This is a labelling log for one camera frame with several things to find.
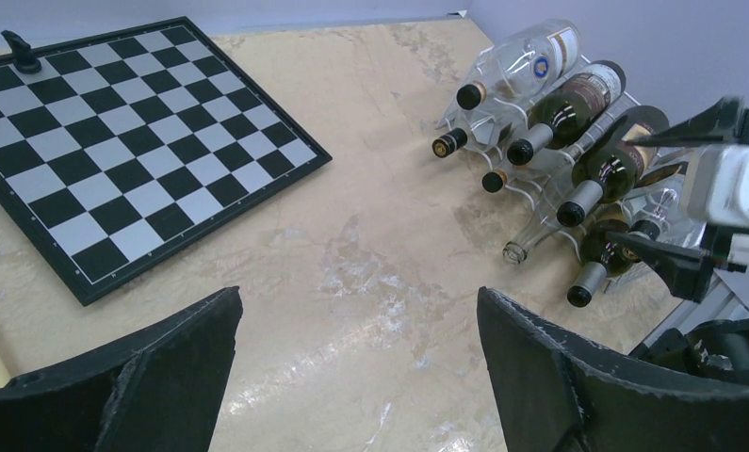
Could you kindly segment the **green wine bottle white label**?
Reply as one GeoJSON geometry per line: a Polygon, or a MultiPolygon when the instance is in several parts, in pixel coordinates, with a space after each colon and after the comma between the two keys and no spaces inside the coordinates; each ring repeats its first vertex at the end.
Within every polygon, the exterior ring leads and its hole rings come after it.
{"type": "Polygon", "coordinates": [[[560,150],[575,143],[625,91],[623,68],[611,60],[585,66],[530,111],[528,131],[506,150],[516,166],[528,164],[543,149],[560,150]]]}

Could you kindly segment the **clear round bottle blue emblem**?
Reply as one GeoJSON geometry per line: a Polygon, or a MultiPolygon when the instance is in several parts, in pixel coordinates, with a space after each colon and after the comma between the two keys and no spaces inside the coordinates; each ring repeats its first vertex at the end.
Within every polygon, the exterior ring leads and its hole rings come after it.
{"type": "Polygon", "coordinates": [[[480,53],[457,91],[457,105],[473,110],[493,98],[532,97],[571,72],[580,54],[579,30],[568,20],[547,19],[515,32],[480,53]]]}

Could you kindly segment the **dark wine bottle brown label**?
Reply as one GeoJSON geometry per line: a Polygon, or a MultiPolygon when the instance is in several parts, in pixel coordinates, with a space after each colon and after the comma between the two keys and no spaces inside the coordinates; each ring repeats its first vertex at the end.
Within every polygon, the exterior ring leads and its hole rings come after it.
{"type": "Polygon", "coordinates": [[[557,221],[564,227],[578,226],[598,204],[624,197],[658,151],[631,142],[669,126],[668,116],[655,106],[637,105],[626,110],[572,168],[573,191],[558,207],[557,221]]]}

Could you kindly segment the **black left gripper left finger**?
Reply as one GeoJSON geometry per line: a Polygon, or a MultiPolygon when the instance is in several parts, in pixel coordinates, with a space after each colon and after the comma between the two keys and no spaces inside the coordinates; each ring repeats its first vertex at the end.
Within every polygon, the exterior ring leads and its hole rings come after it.
{"type": "Polygon", "coordinates": [[[243,314],[226,287],[0,388],[0,451],[205,451],[243,314]]]}

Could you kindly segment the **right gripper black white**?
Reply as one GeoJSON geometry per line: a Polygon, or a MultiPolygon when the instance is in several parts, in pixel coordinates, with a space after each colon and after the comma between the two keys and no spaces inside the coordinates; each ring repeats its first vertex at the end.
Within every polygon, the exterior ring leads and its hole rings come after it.
{"type": "Polygon", "coordinates": [[[707,226],[700,247],[638,234],[609,232],[607,238],[649,266],[672,296],[701,302],[716,267],[749,266],[749,108],[742,97],[725,96],[689,120],[628,144],[697,147],[686,174],[682,212],[707,226]]]}

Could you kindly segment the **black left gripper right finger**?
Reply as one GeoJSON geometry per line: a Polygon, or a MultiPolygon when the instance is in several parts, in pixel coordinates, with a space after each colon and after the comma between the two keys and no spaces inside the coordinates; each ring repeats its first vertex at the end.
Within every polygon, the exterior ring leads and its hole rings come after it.
{"type": "Polygon", "coordinates": [[[511,451],[749,451],[749,318],[625,355],[482,287],[477,319],[511,451]]]}

